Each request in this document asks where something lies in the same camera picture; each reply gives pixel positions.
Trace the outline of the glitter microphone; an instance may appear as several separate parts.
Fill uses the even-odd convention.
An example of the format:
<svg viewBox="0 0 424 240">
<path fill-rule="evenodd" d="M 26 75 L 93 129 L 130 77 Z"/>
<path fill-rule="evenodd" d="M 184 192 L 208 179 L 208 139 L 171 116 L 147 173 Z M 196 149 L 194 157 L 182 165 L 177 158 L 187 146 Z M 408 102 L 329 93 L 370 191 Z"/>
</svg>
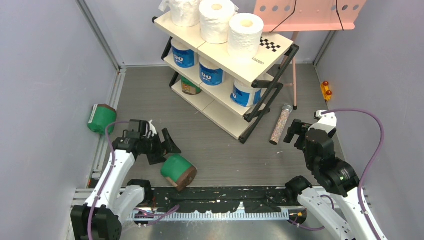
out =
<svg viewBox="0 0 424 240">
<path fill-rule="evenodd" d="M 293 111 L 293 106 L 290 104 L 284 104 L 282 109 L 281 109 L 281 113 L 280 116 L 277 120 L 277 123 L 275 125 L 275 128 L 271 134 L 270 140 L 269 142 L 272 145 L 277 145 L 281 139 L 281 136 L 283 134 L 283 131 L 285 129 L 286 123 L 289 119 L 289 116 L 291 114 L 291 112 Z"/>
</svg>

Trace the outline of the green package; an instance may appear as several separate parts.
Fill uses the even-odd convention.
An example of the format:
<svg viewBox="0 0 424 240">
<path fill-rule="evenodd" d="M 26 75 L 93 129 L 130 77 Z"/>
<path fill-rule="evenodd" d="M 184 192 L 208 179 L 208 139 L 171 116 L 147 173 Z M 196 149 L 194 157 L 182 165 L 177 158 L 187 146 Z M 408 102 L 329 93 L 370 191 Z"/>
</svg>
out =
<svg viewBox="0 0 424 240">
<path fill-rule="evenodd" d="M 116 119 L 117 111 L 114 108 L 105 103 L 95 104 L 92 107 L 87 127 L 90 131 L 100 135 L 105 135 L 106 132 L 111 134 L 114 126 L 111 126 L 108 130 L 106 130 L 106 127 L 115 122 Z"/>
<path fill-rule="evenodd" d="M 184 76 L 181 77 L 181 89 L 184 94 L 191 96 L 198 95 L 202 92 L 198 86 Z"/>
<path fill-rule="evenodd" d="M 183 191 L 195 179 L 198 169 L 180 154 L 171 155 L 161 167 L 161 175 L 178 191 Z"/>
</svg>

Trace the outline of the blue paper towel roll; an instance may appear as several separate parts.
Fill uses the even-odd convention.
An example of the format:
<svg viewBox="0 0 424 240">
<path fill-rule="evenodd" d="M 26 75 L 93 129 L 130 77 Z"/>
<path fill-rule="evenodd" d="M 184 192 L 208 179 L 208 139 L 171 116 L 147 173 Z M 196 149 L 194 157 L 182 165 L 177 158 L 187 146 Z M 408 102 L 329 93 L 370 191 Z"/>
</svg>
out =
<svg viewBox="0 0 424 240">
<path fill-rule="evenodd" d="M 261 95 L 261 88 L 246 86 L 240 80 L 235 79 L 230 98 L 242 107 L 252 107 L 260 101 Z"/>
<path fill-rule="evenodd" d="M 199 77 L 208 86 L 218 86 L 225 81 L 225 72 L 214 63 L 200 57 Z"/>
<path fill-rule="evenodd" d="M 181 68 L 191 68 L 198 64 L 198 55 L 175 38 L 171 40 L 171 50 L 175 64 Z"/>
</svg>

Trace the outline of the white paper towel roll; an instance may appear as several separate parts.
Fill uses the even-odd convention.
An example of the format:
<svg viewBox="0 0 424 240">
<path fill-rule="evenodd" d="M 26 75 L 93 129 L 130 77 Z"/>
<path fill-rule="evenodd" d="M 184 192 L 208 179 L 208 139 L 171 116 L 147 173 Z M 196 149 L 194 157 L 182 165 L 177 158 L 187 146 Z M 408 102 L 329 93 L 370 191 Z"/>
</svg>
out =
<svg viewBox="0 0 424 240">
<path fill-rule="evenodd" d="M 229 21 L 227 52 L 238 59 L 256 56 L 264 29 L 264 21 L 252 13 L 238 13 Z"/>
<path fill-rule="evenodd" d="M 199 5 L 200 35 L 214 45 L 228 41 L 229 22 L 239 8 L 231 0 L 203 0 Z"/>
<path fill-rule="evenodd" d="M 158 9 L 165 12 L 170 9 L 172 22 L 178 27 L 189 28 L 200 23 L 201 0 L 163 0 Z"/>
</svg>

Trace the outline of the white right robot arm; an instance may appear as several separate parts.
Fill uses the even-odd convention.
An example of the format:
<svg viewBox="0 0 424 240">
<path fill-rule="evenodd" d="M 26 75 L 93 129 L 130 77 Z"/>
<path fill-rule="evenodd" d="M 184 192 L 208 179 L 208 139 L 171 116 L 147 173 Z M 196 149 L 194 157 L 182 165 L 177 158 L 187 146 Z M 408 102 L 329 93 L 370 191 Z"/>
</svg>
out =
<svg viewBox="0 0 424 240">
<path fill-rule="evenodd" d="M 360 193 L 360 180 L 347 162 L 336 156 L 334 141 L 337 120 L 321 118 L 315 124 L 295 119 L 287 130 L 285 143 L 295 135 L 294 146 L 303 152 L 305 164 L 316 181 L 336 201 L 344 216 L 323 203 L 317 190 L 303 176 L 286 183 L 285 198 L 291 205 L 304 206 L 338 240 L 385 240 L 386 236 Z"/>
</svg>

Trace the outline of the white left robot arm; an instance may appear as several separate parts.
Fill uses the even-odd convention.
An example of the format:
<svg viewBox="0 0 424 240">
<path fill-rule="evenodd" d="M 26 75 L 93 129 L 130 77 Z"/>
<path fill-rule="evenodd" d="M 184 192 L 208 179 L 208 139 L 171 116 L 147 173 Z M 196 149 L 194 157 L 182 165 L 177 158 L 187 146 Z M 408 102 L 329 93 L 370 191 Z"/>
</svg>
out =
<svg viewBox="0 0 424 240">
<path fill-rule="evenodd" d="M 149 162 L 158 164 L 166 161 L 166 155 L 182 152 L 167 128 L 162 130 L 164 139 L 161 139 L 152 121 L 131 119 L 127 125 L 127 130 L 115 141 L 111 141 L 109 130 L 105 129 L 110 147 L 105 172 L 84 204 L 74 205 L 70 212 L 77 240 L 119 240 L 123 225 L 136 206 L 148 207 L 154 199 L 143 180 L 121 191 L 138 156 L 146 155 Z"/>
</svg>

